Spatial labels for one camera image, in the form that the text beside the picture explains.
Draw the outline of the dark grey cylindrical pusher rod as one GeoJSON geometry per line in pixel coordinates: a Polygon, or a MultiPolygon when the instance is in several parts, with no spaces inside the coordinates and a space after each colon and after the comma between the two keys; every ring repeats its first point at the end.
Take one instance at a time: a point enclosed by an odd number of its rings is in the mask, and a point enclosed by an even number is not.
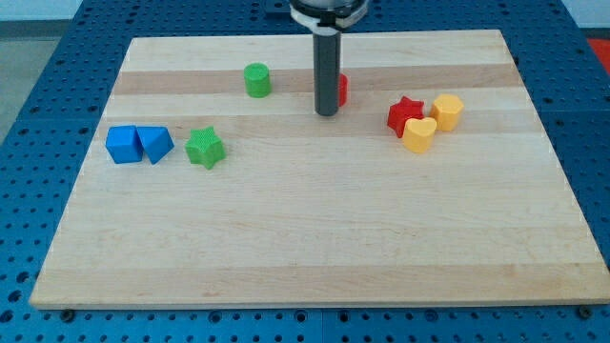
{"type": "Polygon", "coordinates": [[[313,38],[315,111],[321,116],[333,116],[339,107],[341,33],[322,27],[314,30],[313,38]]]}

